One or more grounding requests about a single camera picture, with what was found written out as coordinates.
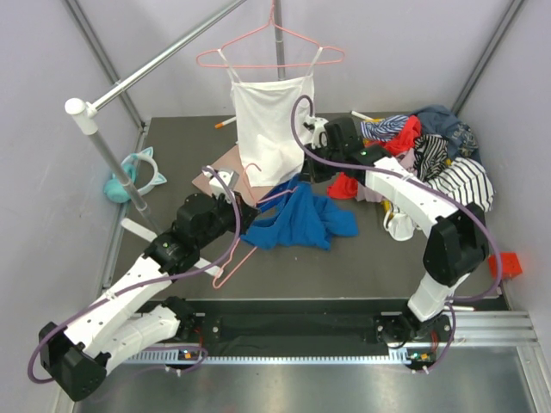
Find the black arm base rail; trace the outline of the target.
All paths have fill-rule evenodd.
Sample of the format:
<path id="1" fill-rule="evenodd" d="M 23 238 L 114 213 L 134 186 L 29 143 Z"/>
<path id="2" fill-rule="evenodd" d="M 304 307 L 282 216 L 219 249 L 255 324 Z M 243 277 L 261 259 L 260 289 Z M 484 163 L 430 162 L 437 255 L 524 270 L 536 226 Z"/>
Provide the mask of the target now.
<path id="1" fill-rule="evenodd" d="M 451 336 L 440 312 L 418 322 L 404 299 L 190 299 L 191 315 L 170 344 L 200 344 L 210 357 L 383 355 L 429 350 Z"/>

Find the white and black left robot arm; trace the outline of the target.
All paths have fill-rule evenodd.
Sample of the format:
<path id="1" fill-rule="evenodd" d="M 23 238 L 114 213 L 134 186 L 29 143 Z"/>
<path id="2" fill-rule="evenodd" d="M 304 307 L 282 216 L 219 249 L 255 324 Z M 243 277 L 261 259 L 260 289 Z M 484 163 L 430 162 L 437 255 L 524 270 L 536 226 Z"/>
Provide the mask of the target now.
<path id="1" fill-rule="evenodd" d="M 133 315 L 176 275 L 194 273 L 201 249 L 228 232 L 245 234 L 258 214 L 238 192 L 190 195 L 170 229 L 154 238 L 90 311 L 66 326 L 50 322 L 40 330 L 40 364 L 51 379 L 78 402 L 133 355 L 163 340 L 188 340 L 195 320 L 184 299 L 168 298 L 140 319 Z"/>

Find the pink wire hanger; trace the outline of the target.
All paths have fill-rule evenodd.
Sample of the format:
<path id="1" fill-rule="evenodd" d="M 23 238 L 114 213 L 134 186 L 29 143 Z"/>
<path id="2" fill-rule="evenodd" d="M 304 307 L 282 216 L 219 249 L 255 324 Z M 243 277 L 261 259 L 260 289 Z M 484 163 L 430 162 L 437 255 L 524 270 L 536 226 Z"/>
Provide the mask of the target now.
<path id="1" fill-rule="evenodd" d="M 276 192 L 275 190 L 272 190 L 268 196 L 265 196 L 261 200 L 256 200 L 256 198 L 253 196 L 251 192 L 251 185 L 246 182 L 245 186 L 247 190 L 249 191 L 249 195 L 251 196 L 253 200 L 253 206 L 248 205 L 246 202 L 239 201 L 238 202 L 238 209 L 239 209 L 239 217 L 241 222 L 241 229 L 247 231 L 247 228 L 251 225 L 254 218 L 261 212 L 258 207 L 267 203 L 271 202 L 273 200 L 281 198 L 285 194 L 293 194 L 297 187 L 291 188 L 291 189 L 285 189 L 281 190 L 279 192 Z M 254 246 L 244 257 L 243 259 L 235 265 L 235 267 L 229 271 L 226 276 L 223 278 L 222 281 L 220 281 L 220 277 L 224 274 L 224 270 L 226 266 L 233 260 L 234 251 L 237 248 L 237 246 L 240 243 L 240 232 L 238 232 L 238 240 L 232 243 L 232 247 L 230 249 L 229 257 L 226 260 L 224 264 L 221 265 L 218 272 L 214 275 L 213 281 L 212 281 L 212 287 L 215 290 L 218 290 L 222 288 L 230 279 L 231 277 L 239 271 L 239 269 L 242 267 L 242 265 L 249 260 L 249 258 L 255 253 L 257 250 L 257 247 Z"/>

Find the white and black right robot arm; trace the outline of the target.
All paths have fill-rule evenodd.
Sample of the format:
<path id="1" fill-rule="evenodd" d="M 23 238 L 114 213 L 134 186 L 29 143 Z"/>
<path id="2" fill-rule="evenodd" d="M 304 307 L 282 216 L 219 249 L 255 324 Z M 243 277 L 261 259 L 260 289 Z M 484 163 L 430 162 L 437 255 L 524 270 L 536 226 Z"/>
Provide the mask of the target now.
<path id="1" fill-rule="evenodd" d="M 488 232 L 480 206 L 448 199 L 408 173 L 380 145 L 365 146 L 350 117 L 328 121 L 308 115 L 293 120 L 312 133 L 302 145 L 305 160 L 300 177 L 324 182 L 337 173 L 390 200 L 427 237 L 425 274 L 398 317 L 397 338 L 419 341 L 429 335 L 456 288 L 487 258 Z"/>

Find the white cloth near arm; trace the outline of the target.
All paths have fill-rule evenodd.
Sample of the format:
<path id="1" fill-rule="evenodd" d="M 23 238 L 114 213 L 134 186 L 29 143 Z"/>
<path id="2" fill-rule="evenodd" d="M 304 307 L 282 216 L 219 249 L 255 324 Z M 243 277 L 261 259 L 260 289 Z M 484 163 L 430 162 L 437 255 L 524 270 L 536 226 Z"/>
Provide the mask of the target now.
<path id="1" fill-rule="evenodd" d="M 401 212 L 389 200 L 382 202 L 385 210 L 383 218 L 383 229 L 398 242 L 404 242 L 412 239 L 417 231 L 422 231 L 421 227 L 405 213 Z"/>

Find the blue tank top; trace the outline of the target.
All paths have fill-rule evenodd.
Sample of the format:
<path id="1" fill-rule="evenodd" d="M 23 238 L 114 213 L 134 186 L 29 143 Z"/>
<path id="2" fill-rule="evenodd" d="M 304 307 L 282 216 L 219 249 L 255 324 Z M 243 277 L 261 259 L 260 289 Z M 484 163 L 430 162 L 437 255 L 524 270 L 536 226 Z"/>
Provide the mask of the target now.
<path id="1" fill-rule="evenodd" d="M 326 195 L 315 194 L 310 184 L 296 176 L 291 181 L 297 190 L 263 216 L 255 219 L 241 239 L 259 249 L 281 246 L 331 248 L 334 237 L 356 237 L 359 228 L 353 212 L 339 208 Z"/>

